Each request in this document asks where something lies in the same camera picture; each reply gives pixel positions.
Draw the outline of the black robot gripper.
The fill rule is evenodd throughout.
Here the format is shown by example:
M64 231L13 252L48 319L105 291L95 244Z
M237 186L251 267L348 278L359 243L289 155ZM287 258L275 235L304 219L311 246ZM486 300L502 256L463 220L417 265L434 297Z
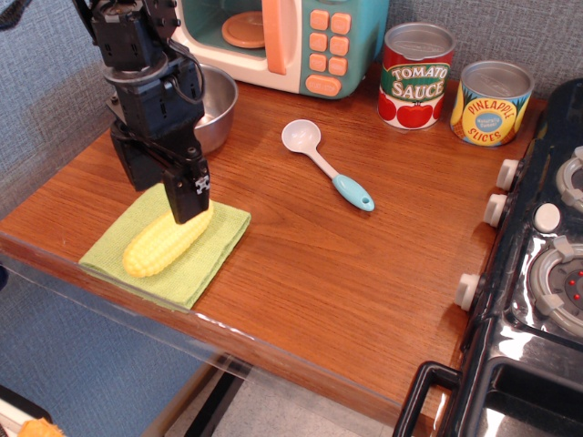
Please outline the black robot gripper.
M177 224L210 204L210 171L194 129L205 114L204 75L191 56L163 56L139 71L114 67L104 77L116 91L111 139L136 191L163 181Z

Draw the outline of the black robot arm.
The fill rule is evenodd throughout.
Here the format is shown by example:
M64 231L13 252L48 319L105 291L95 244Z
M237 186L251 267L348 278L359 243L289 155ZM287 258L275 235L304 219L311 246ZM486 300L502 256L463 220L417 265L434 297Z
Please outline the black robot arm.
M210 173L194 134L199 62L172 39L173 1L1 4L1 212L7 215L110 129L136 190L166 189L177 222L207 210ZM115 89L107 109L98 101ZM115 120L107 122L107 111Z

